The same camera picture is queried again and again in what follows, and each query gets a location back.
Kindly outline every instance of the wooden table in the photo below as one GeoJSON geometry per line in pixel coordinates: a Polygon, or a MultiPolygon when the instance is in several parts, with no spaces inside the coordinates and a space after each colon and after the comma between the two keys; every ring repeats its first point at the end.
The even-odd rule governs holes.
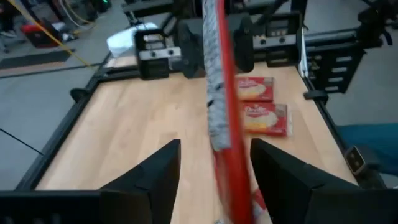
{"type": "MultiPolygon", "coordinates": [[[[294,67],[267,68],[258,63],[242,75],[274,77],[275,102],[288,104],[292,113],[292,136],[262,139],[356,183],[315,103],[304,99],[307,89],[294,67]]],[[[247,149],[251,137],[246,136],[247,149]]],[[[221,215],[207,135],[204,78],[172,74],[161,80],[102,83],[37,189],[98,189],[172,139],[182,142],[172,223],[214,223],[221,215]]],[[[261,223],[271,223],[267,213],[261,223]]]]}

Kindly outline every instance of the concrete floor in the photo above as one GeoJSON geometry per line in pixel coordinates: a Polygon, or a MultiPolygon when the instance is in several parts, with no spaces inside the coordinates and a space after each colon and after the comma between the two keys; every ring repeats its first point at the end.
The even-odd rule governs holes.
{"type": "MultiPolygon", "coordinates": [[[[127,19],[121,13],[122,1],[113,0],[113,7],[96,21],[98,25],[95,29],[67,45],[75,48],[76,53],[89,63],[102,61],[108,53],[106,38],[128,26],[127,19]]],[[[359,25],[357,13],[365,7],[359,0],[309,0],[305,23],[310,32],[355,27],[359,25]]],[[[158,24],[162,18],[157,16],[145,21],[158,24]]],[[[393,35],[396,43],[397,33],[393,35]]],[[[29,44],[15,45],[10,54],[0,54],[0,59],[42,51],[29,44]]],[[[368,50],[347,93],[330,96],[327,108],[336,124],[398,122],[398,101],[394,99],[398,93],[398,88],[395,88],[398,81],[396,52],[396,45],[368,50]]],[[[71,57],[65,66],[76,65],[81,63],[71,57]]],[[[85,86],[92,74],[91,70],[82,68],[1,79],[0,128],[40,151],[73,104],[70,89],[85,86]]],[[[13,189],[39,155],[3,133],[0,133],[0,146],[0,189],[13,189]]],[[[391,185],[398,185],[395,181],[392,179],[391,185]]]]}

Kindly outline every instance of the red and white package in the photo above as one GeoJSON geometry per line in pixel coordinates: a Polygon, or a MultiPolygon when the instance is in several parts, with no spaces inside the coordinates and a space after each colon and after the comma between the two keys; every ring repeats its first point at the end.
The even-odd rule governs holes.
{"type": "Polygon", "coordinates": [[[238,96],[243,101],[272,102],[274,100],[274,78],[237,77],[238,96]]]}
{"type": "Polygon", "coordinates": [[[288,133],[287,105],[242,102],[244,128],[248,133],[286,136],[288,133]]]}

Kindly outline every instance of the black metal frame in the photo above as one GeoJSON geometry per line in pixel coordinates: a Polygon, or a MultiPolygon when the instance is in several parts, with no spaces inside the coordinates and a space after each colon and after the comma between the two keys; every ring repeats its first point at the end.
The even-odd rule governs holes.
{"type": "MultiPolygon", "coordinates": [[[[292,5],[292,9],[298,9],[303,15],[305,15],[305,6],[307,5],[306,0],[295,0],[295,2],[299,2],[300,4],[294,4],[292,5]]],[[[362,39],[356,40],[352,39],[353,36],[352,34],[350,35],[345,35],[342,36],[338,39],[315,39],[315,40],[308,40],[306,41],[306,46],[307,48],[309,47],[315,47],[318,50],[330,50],[328,47],[333,50],[336,48],[344,47],[341,46],[341,44],[351,44],[351,45],[361,45],[360,41],[362,39]]],[[[378,44],[378,39],[373,42],[370,41],[371,45],[366,46],[366,48],[370,47],[379,47],[378,44]]],[[[107,55],[107,57],[104,59],[103,63],[104,64],[107,59],[109,58],[110,54],[107,55]]],[[[22,178],[20,183],[18,184],[16,190],[33,190],[36,188],[37,184],[39,183],[40,179],[42,176],[45,174],[47,168],[51,164],[53,158],[57,154],[58,150],[61,148],[64,140],[66,140],[69,132],[72,130],[74,124],[78,120],[79,116],[85,109],[85,106],[87,103],[90,101],[91,96],[95,92],[96,88],[100,83],[104,82],[111,82],[111,81],[118,81],[118,80],[124,80],[128,78],[139,78],[140,73],[138,71],[138,68],[136,66],[131,66],[127,68],[102,68],[100,67],[99,70],[96,72],[96,74],[93,76],[93,78],[89,81],[87,86],[84,89],[78,89],[74,90],[72,95],[73,99],[76,101],[76,103],[72,106],[72,108],[69,110],[67,113],[66,117],[62,120],[58,128],[55,130],[53,133],[52,137],[48,141],[48,143],[45,145],[45,147],[42,150],[43,157],[38,157],[28,172],[25,174],[25,176],[22,178]]],[[[309,91],[316,90],[316,86],[314,86],[314,83],[308,78],[303,79],[304,84],[306,85],[307,89],[309,91]]],[[[343,140],[341,139],[340,135],[338,134],[338,130],[329,115],[329,113],[326,110],[325,106],[325,101],[324,100],[318,100],[314,99],[314,102],[322,115],[322,118],[326,122],[326,125],[328,126],[328,129],[330,130],[332,136],[334,137],[340,151],[342,154],[344,154],[347,150],[343,140]]],[[[372,183],[375,182],[381,182],[379,174],[375,173],[372,175],[373,180],[369,181],[369,179],[363,179],[361,177],[355,176],[355,178],[358,181],[358,184],[360,186],[364,187],[369,187],[373,186],[372,183]]]]}
{"type": "MultiPolygon", "coordinates": [[[[92,63],[90,66],[95,67],[95,66],[101,66],[101,63],[92,63]]],[[[13,77],[24,77],[24,76],[29,76],[29,75],[41,75],[44,73],[49,73],[49,72],[62,72],[62,71],[68,71],[68,70],[74,70],[74,69],[79,69],[79,68],[86,68],[86,65],[78,65],[78,66],[72,66],[72,67],[67,67],[67,68],[56,68],[56,69],[51,69],[51,70],[41,70],[37,72],[28,72],[28,73],[22,73],[22,74],[15,74],[15,75],[3,75],[0,76],[0,79],[3,78],[13,78],[13,77]]]]}
{"type": "Polygon", "coordinates": [[[305,46],[308,76],[314,87],[327,93],[345,93],[365,53],[355,29],[306,35],[305,46]]]}
{"type": "MultiPolygon", "coordinates": [[[[36,188],[41,178],[44,176],[45,172],[49,168],[51,162],[57,155],[57,152],[62,147],[62,144],[68,137],[75,123],[78,121],[78,118],[80,117],[86,105],[90,101],[90,98],[93,96],[97,87],[101,83],[125,80],[130,78],[139,78],[139,76],[140,74],[138,72],[137,67],[135,66],[124,67],[124,68],[123,67],[99,68],[99,70],[93,75],[91,80],[84,88],[86,94],[79,97],[76,103],[69,109],[67,115],[58,125],[58,128],[54,131],[51,138],[42,149],[43,156],[36,158],[34,163],[26,172],[25,176],[19,182],[18,186],[16,187],[16,190],[34,190],[36,188]]],[[[304,78],[303,82],[308,88],[308,90],[314,90],[314,87],[310,82],[310,80],[304,78]]],[[[329,113],[326,110],[324,102],[322,102],[321,100],[314,100],[314,102],[318,107],[318,110],[322,115],[322,118],[326,122],[326,125],[328,126],[332,136],[334,137],[340,151],[344,153],[346,151],[344,142],[341,140],[340,135],[338,134],[338,130],[333,120],[331,119],[329,113]]]]}

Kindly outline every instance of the product box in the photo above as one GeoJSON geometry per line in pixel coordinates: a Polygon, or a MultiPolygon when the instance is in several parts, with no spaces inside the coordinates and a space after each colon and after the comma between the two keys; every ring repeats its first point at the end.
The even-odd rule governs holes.
{"type": "Polygon", "coordinates": [[[242,102],[243,126],[248,133],[286,136],[288,133],[287,105],[242,102]]]}
{"type": "Polygon", "coordinates": [[[274,100],[274,78],[237,77],[238,96],[243,101],[272,102],[274,100]]]}

